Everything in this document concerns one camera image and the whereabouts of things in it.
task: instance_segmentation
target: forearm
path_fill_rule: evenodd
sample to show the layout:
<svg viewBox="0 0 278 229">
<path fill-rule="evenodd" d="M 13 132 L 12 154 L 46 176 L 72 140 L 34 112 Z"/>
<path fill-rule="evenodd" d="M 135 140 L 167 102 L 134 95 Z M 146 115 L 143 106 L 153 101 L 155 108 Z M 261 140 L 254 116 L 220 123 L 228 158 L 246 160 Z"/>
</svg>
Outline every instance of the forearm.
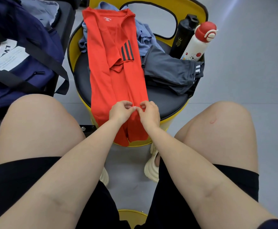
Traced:
<svg viewBox="0 0 278 229">
<path fill-rule="evenodd" d="M 160 128 L 148 133 L 202 229 L 255 229 L 274 218 L 196 151 Z"/>
<path fill-rule="evenodd" d="M 119 128 L 109 120 L 65 154 L 0 217 L 0 228 L 75 228 Z"/>
</svg>

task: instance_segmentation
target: bottle cap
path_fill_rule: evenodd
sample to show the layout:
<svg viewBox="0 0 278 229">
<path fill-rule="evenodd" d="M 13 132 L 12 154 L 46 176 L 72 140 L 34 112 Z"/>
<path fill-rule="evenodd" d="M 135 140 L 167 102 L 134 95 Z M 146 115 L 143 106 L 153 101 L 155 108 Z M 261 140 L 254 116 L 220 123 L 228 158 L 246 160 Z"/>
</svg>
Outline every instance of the bottle cap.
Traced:
<svg viewBox="0 0 278 229">
<path fill-rule="evenodd" d="M 189 20 L 189 26 L 195 28 L 199 24 L 199 20 L 196 15 L 188 14 L 186 19 Z"/>
<path fill-rule="evenodd" d="M 199 41 L 210 42 L 217 33 L 216 25 L 212 22 L 204 22 L 198 25 L 195 29 L 195 36 Z"/>
</svg>

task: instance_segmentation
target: cream sneaker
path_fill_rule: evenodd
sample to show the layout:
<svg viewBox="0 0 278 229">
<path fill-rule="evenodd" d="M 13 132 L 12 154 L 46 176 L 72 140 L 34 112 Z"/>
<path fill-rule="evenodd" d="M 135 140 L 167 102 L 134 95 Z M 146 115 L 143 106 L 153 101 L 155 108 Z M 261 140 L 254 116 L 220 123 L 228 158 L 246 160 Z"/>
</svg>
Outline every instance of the cream sneaker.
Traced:
<svg viewBox="0 0 278 229">
<path fill-rule="evenodd" d="M 100 181 L 103 182 L 105 186 L 108 185 L 109 176 L 108 176 L 108 173 L 107 173 L 105 167 L 103 167 L 103 171 L 101 173 Z"/>
<path fill-rule="evenodd" d="M 152 145 L 151 145 L 151 154 L 152 154 L 152 157 L 145 164 L 144 174 L 150 180 L 152 180 L 154 182 L 158 182 L 159 181 L 159 167 L 157 167 L 155 165 L 155 158 L 158 154 L 158 150 L 155 147 L 154 143 L 152 143 Z"/>
</svg>

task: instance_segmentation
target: orange-red t-shirt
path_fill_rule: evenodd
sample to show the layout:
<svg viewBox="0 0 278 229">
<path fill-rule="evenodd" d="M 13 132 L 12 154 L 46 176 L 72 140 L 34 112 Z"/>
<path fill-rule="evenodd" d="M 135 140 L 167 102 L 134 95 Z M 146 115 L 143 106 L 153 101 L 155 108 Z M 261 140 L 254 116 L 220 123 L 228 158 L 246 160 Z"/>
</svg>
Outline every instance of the orange-red t-shirt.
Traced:
<svg viewBox="0 0 278 229">
<path fill-rule="evenodd" d="M 135 14 L 122 11 L 91 9 L 83 12 L 87 26 L 87 52 L 91 82 L 91 112 L 99 126 L 108 121 L 111 107 L 121 100 L 140 106 L 148 100 L 144 72 L 136 35 Z M 120 128 L 114 142 L 148 138 L 138 112 Z"/>
</svg>

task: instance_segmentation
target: hand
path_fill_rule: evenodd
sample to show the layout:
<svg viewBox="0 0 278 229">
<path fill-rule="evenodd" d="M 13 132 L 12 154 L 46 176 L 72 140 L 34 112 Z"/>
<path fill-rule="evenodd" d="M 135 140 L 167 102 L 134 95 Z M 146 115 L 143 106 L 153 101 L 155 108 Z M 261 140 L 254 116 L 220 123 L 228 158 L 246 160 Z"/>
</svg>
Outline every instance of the hand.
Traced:
<svg viewBox="0 0 278 229">
<path fill-rule="evenodd" d="M 143 111 L 140 107 L 137 107 L 145 131 L 148 133 L 149 129 L 159 127 L 160 114 L 157 105 L 153 101 L 148 102 L 145 100 L 140 103 L 140 106 L 145 109 L 145 111 Z"/>
<path fill-rule="evenodd" d="M 132 105 L 133 103 L 127 100 L 117 102 L 109 111 L 109 119 L 117 120 L 121 125 L 124 124 L 136 110 L 136 107 L 132 107 Z"/>
</svg>

